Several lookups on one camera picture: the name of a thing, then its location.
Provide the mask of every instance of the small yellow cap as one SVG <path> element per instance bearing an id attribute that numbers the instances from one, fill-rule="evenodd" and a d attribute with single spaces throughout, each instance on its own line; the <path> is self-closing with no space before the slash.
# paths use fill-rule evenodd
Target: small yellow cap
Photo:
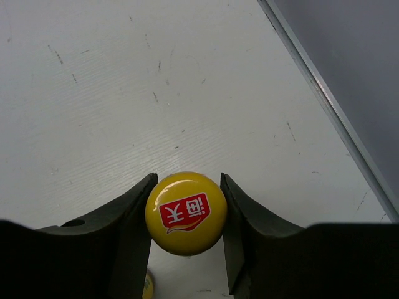
<path id="1" fill-rule="evenodd" d="M 199 173 L 175 173 L 160 181 L 145 207 L 154 241 L 176 255 L 196 255 L 221 237 L 227 204 L 219 186 Z"/>
<path id="2" fill-rule="evenodd" d="M 154 296 L 154 278 L 151 272 L 147 270 L 144 280 L 144 289 L 142 299 L 152 299 Z"/>

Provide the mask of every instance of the gray surface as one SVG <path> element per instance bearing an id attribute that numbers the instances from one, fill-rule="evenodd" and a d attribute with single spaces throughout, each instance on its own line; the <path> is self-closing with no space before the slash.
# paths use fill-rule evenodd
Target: gray surface
<path id="1" fill-rule="evenodd" d="M 399 211 L 399 1 L 269 2 L 316 67 L 332 106 Z"/>

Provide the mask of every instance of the white surface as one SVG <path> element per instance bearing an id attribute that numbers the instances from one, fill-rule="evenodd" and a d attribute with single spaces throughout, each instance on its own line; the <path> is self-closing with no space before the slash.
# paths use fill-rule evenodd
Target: white surface
<path id="1" fill-rule="evenodd" d="M 255 0 L 0 1 L 1 218 L 60 225 L 182 170 L 299 225 L 388 221 Z M 159 298 L 227 293 L 221 242 L 150 268 Z"/>

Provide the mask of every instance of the red label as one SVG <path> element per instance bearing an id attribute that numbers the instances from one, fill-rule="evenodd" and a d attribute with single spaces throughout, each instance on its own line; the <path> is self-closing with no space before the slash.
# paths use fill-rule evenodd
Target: red label
<path id="1" fill-rule="evenodd" d="M 161 205 L 160 214 L 169 234 L 175 230 L 194 230 L 211 214 L 211 209 L 206 194 L 201 193 Z"/>

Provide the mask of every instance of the yellow bottle cap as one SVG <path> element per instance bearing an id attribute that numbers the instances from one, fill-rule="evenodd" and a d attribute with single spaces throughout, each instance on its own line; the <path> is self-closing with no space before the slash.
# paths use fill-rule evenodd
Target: yellow bottle cap
<path id="1" fill-rule="evenodd" d="M 175 173 L 160 181 L 145 207 L 154 241 L 176 255 L 195 255 L 221 237 L 227 204 L 219 186 L 199 173 Z"/>
<path id="2" fill-rule="evenodd" d="M 147 270 L 144 280 L 144 289 L 142 299 L 152 299 L 154 296 L 154 278 L 151 272 Z"/>

